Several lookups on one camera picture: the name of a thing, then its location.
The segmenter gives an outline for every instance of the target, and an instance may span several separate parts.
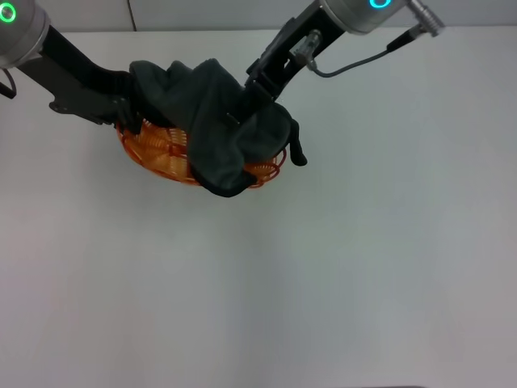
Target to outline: wire basket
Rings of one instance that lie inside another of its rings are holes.
[[[163,178],[180,183],[200,186],[192,177],[187,158],[187,134],[179,128],[161,128],[144,120],[141,132],[135,135],[122,131],[117,124],[117,133],[126,153],[136,163]],[[246,164],[245,170],[257,177],[251,188],[260,188],[280,174],[287,151],[265,163]]]

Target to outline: blue led ring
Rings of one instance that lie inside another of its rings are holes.
[[[377,2],[377,0],[370,0],[370,5],[376,9],[386,8],[389,4],[391,4],[392,0],[380,0],[381,2]]]

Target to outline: orange wire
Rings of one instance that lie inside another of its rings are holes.
[[[188,136],[184,131],[160,128],[148,121],[143,122],[138,135],[122,131],[118,123],[116,129],[124,150],[135,163],[162,178],[200,185],[191,175],[187,158]],[[260,188],[276,178],[286,159],[287,151],[282,150],[267,162],[246,164],[245,170],[257,177],[257,183],[251,188]]]

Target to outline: black cloth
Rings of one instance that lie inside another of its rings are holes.
[[[227,112],[237,105],[243,87],[216,60],[190,69],[175,61],[165,71],[137,61],[130,66],[140,98],[189,135],[187,156],[195,178],[208,190],[231,197],[256,183],[245,163],[274,158],[291,143],[292,161],[307,161],[299,126],[287,110],[271,103],[239,126]]]

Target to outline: green led ring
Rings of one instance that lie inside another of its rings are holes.
[[[12,15],[10,16],[10,18],[6,18],[3,15],[4,8],[8,8],[11,10]],[[3,21],[4,23],[13,23],[15,21],[15,19],[16,19],[16,9],[13,7],[13,5],[10,4],[9,2],[4,2],[3,4],[0,4],[0,20]]]

